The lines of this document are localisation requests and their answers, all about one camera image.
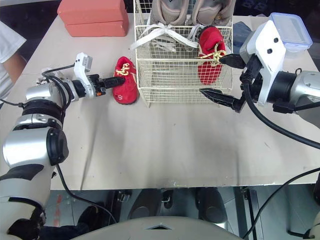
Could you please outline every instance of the red baby shoe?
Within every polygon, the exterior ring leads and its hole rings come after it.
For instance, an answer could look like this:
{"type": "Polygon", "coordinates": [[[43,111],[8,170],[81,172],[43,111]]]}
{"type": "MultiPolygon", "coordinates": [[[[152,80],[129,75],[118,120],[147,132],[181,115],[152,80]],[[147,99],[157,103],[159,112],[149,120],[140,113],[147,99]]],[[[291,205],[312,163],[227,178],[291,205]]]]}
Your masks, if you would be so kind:
{"type": "Polygon", "coordinates": [[[123,77],[124,84],[112,89],[113,97],[119,104],[133,104],[138,97],[136,68],[125,56],[119,58],[114,70],[114,77],[123,77]]]}
{"type": "MultiPolygon", "coordinates": [[[[215,26],[207,26],[202,30],[199,34],[199,47],[199,58],[201,59],[216,59],[216,55],[224,56],[226,54],[224,37],[215,26]]],[[[214,83],[221,73],[222,65],[214,61],[200,62],[200,64],[198,65],[198,75],[201,83],[204,85],[214,83]]]]}

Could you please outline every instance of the white shirt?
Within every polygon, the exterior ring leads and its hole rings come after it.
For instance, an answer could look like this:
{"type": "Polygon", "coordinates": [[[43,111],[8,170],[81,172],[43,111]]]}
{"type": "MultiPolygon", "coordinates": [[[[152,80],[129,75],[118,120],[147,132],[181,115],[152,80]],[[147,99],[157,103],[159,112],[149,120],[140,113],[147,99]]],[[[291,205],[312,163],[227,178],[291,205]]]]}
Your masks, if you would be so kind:
{"type": "Polygon", "coordinates": [[[0,21],[0,99],[6,99],[14,86],[3,63],[15,54],[25,41],[24,37],[0,21]]]}

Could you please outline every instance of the pink box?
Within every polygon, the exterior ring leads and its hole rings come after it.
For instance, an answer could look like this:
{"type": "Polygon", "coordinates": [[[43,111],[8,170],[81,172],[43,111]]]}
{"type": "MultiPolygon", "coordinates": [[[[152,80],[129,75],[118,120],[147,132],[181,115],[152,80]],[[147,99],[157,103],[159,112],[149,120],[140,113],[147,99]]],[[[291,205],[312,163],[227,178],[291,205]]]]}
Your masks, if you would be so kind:
{"type": "Polygon", "coordinates": [[[125,21],[124,0],[62,0],[57,13],[65,25],[125,21]]]}
{"type": "Polygon", "coordinates": [[[72,37],[124,37],[128,27],[128,18],[123,21],[65,25],[72,37]]]}

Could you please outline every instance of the wire basket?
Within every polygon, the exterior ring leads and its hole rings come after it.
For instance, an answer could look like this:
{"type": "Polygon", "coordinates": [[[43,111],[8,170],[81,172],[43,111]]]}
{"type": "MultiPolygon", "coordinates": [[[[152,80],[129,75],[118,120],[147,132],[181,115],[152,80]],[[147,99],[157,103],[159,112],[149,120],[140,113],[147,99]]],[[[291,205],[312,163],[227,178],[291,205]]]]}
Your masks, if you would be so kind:
{"type": "MultiPolygon", "coordinates": [[[[191,17],[196,0],[189,0],[187,19],[191,17]]],[[[134,0],[135,40],[142,36],[148,27],[152,0],[134,0]]],[[[193,26],[173,26],[171,30],[187,38],[193,26]]],[[[233,51],[232,20],[227,26],[217,26],[224,38],[226,54],[233,51]]],[[[201,29],[195,33],[195,42],[201,29]]],[[[169,36],[160,36],[135,49],[137,87],[149,107],[150,103],[212,103],[199,89],[214,88],[223,93],[232,89],[232,68],[219,65],[207,70],[205,74],[214,77],[214,81],[203,84],[198,74],[198,66],[213,61],[199,59],[199,49],[192,50],[184,44],[174,42],[175,51],[164,50],[157,43],[167,43],[169,36]]]]}

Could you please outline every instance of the person's arm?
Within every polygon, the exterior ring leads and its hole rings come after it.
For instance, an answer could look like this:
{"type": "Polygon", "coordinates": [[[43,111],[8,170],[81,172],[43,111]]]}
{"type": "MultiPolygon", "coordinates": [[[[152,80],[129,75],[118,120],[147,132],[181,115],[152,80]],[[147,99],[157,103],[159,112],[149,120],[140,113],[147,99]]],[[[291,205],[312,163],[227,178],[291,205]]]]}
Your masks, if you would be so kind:
{"type": "Polygon", "coordinates": [[[16,83],[26,64],[26,60],[20,56],[18,52],[15,52],[7,61],[3,63],[3,67],[8,72],[12,82],[16,83]]]}

